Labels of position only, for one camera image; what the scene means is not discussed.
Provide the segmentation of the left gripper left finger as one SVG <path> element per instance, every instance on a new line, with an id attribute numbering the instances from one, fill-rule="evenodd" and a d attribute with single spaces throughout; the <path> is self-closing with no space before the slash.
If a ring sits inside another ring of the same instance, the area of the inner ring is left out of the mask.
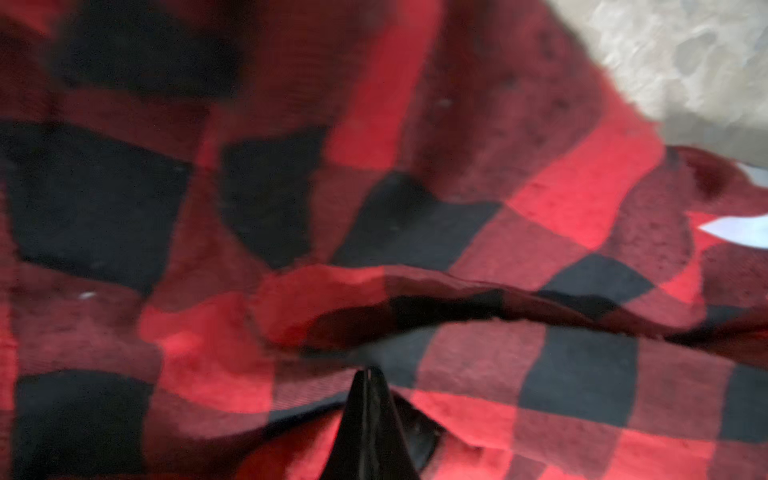
<path id="1" fill-rule="evenodd" d="M 369 371 L 358 371 L 352 381 L 339 428 L 321 480 L 368 478 L 368 387 Z"/>

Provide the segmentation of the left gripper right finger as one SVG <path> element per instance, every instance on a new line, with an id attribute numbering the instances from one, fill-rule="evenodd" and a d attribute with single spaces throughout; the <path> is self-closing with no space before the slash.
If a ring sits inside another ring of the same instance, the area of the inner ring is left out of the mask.
<path id="1" fill-rule="evenodd" d="M 419 479 L 384 374 L 367 370 L 367 478 Z"/>

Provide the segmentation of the red black plaid shirt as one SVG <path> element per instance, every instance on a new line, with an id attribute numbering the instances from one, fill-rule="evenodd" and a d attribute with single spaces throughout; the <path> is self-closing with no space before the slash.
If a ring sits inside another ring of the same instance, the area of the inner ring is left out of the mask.
<path id="1" fill-rule="evenodd" d="M 5 1 L 1 475 L 763 479 L 767 190 L 543 1 Z"/>

